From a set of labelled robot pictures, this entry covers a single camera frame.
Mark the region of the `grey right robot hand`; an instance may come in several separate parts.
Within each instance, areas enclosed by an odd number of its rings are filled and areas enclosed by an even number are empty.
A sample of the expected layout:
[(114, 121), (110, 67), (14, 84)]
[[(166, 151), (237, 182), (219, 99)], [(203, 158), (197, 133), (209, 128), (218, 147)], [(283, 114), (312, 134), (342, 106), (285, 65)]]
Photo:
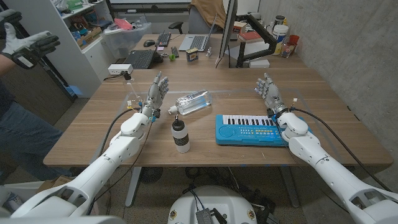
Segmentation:
[(265, 106), (270, 109), (276, 117), (279, 117), (289, 110), (283, 102), (277, 85), (274, 84), (271, 76), (268, 73), (264, 74), (263, 79), (258, 78), (256, 85), (256, 93), (262, 97)]

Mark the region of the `grey black gloved hand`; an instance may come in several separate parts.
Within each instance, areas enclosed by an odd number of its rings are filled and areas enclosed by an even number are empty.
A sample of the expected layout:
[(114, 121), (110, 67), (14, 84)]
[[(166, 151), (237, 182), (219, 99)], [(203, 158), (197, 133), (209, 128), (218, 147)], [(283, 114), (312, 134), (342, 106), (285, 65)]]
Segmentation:
[(5, 23), (17, 23), (22, 19), (22, 13), (16, 11), (14, 9), (6, 9), (5, 11), (1, 11), (1, 33), (5, 32)]

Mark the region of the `white black gloved hand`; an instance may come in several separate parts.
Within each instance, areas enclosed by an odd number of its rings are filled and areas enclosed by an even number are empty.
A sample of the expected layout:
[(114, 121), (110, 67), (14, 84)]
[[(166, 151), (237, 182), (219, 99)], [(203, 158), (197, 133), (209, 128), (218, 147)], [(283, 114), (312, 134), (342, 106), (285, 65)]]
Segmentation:
[(6, 22), (4, 28), (6, 31), (6, 46), (1, 54), (24, 69), (34, 68), (42, 57), (52, 53), (56, 50), (56, 46), (60, 45), (58, 36), (47, 30), (18, 39), (16, 30), (11, 23)]

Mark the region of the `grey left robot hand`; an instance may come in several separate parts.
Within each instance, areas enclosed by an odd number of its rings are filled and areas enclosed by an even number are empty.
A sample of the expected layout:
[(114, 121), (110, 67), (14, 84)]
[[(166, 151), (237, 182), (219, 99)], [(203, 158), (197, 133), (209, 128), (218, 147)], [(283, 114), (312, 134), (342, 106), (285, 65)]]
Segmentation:
[(142, 114), (150, 118), (162, 105), (163, 99), (169, 88), (168, 77), (162, 78), (162, 72), (159, 72), (149, 88), (147, 97), (142, 106)]

